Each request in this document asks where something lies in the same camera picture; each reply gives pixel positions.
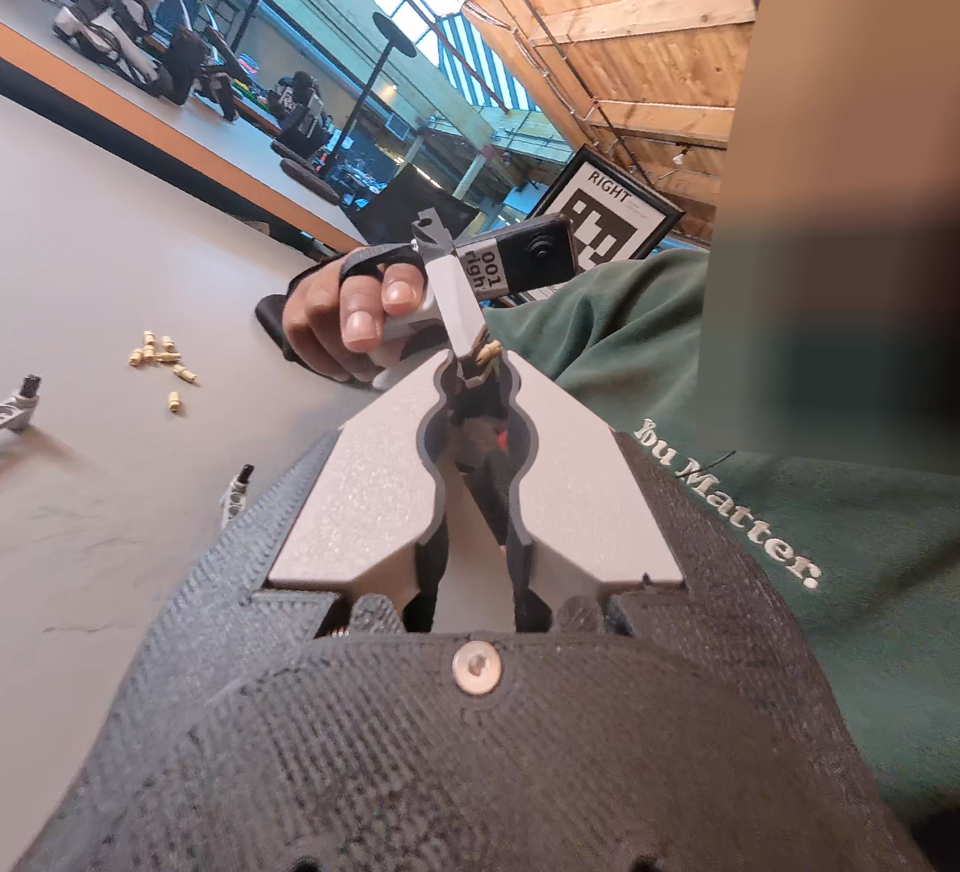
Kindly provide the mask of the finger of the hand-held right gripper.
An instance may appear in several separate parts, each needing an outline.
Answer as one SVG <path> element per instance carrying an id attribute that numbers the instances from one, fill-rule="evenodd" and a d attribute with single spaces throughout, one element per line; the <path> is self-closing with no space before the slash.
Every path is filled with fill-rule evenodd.
<path id="1" fill-rule="evenodd" d="M 479 372 L 478 360 L 487 345 L 487 325 L 460 260 L 453 254 L 425 263 L 427 284 L 450 348 L 463 372 Z"/>

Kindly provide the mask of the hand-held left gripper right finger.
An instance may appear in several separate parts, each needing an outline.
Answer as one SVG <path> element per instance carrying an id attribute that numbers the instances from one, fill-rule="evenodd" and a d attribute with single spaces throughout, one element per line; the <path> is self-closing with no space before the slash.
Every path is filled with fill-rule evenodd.
<path id="1" fill-rule="evenodd" d="M 576 597 L 685 587 L 612 428 L 519 354 L 501 358 L 512 467 L 506 554 L 517 630 Z"/>

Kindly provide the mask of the black framed tag sign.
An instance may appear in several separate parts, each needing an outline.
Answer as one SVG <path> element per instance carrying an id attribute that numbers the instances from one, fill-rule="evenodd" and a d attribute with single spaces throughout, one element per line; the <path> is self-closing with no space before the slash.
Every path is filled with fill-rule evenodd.
<path id="1" fill-rule="evenodd" d="M 576 274 L 655 252 L 684 210 L 586 146 L 577 150 L 529 218 L 568 218 L 577 253 Z"/>

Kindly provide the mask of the black office chair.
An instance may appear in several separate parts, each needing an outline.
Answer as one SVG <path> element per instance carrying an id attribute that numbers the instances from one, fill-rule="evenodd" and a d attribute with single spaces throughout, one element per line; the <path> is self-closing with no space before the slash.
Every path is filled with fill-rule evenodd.
<path id="1" fill-rule="evenodd" d="M 399 243 L 412 237 L 412 224 L 419 214 L 434 209 L 453 239 L 457 239 L 479 214 L 407 164 L 368 203 L 352 213 L 351 222 L 370 245 Z"/>

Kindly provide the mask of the grey table with wooden edge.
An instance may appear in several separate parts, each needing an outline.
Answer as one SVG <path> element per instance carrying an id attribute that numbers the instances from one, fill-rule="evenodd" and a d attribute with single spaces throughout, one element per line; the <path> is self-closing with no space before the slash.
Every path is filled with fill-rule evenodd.
<path id="1" fill-rule="evenodd" d="M 1 0 L 2 95 L 214 208 L 264 223 L 300 250 L 364 243 L 339 206 L 282 171 L 266 134 L 227 122 L 208 103 L 140 91 L 58 39 L 61 3 Z"/>

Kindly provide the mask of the white and black device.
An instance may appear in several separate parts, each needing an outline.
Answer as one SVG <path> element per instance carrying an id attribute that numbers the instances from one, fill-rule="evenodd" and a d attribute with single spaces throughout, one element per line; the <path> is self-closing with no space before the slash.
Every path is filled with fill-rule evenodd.
<path id="1" fill-rule="evenodd" d="M 89 60 L 143 91 L 158 92 L 159 69 L 138 47 L 153 31 L 153 17 L 141 0 L 77 0 L 59 11 L 53 29 Z"/>

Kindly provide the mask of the person's right hand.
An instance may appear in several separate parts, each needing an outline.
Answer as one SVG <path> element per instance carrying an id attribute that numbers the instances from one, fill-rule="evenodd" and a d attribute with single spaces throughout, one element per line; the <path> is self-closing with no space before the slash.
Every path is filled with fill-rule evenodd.
<path id="1" fill-rule="evenodd" d="M 417 266 L 394 264 L 376 276 L 340 280 L 345 257 L 312 270 L 286 299 L 282 330 L 292 351 L 319 375 L 370 384 L 381 368 L 371 352 L 390 317 L 419 309 L 426 277 Z"/>

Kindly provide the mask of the pile of tan lego pins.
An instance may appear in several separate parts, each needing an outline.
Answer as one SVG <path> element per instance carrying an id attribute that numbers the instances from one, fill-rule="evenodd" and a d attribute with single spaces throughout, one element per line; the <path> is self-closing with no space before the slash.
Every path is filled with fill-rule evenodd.
<path id="1" fill-rule="evenodd" d="M 125 374 L 153 393 L 166 414 L 180 420 L 191 414 L 201 378 L 173 337 L 144 329 L 126 355 Z"/>

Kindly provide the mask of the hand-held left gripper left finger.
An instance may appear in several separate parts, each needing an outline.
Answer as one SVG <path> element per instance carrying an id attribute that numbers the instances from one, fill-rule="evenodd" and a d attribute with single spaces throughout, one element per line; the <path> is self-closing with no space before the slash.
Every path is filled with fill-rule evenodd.
<path id="1" fill-rule="evenodd" d="M 432 354 L 342 425 L 278 548 L 267 589 L 390 600 L 432 630 L 450 556 L 450 351 Z"/>

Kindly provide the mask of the grey lego beam frame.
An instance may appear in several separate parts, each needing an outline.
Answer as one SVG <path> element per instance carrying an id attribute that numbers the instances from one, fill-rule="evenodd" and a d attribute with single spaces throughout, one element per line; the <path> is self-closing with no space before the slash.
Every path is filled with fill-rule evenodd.
<path id="1" fill-rule="evenodd" d="M 221 531 L 246 508 L 248 489 L 254 470 L 255 467 L 252 463 L 245 463 L 227 485 L 220 501 Z"/>
<path id="2" fill-rule="evenodd" d="M 31 424 L 40 401 L 42 377 L 26 376 L 11 396 L 1 403 L 1 430 L 22 433 Z"/>

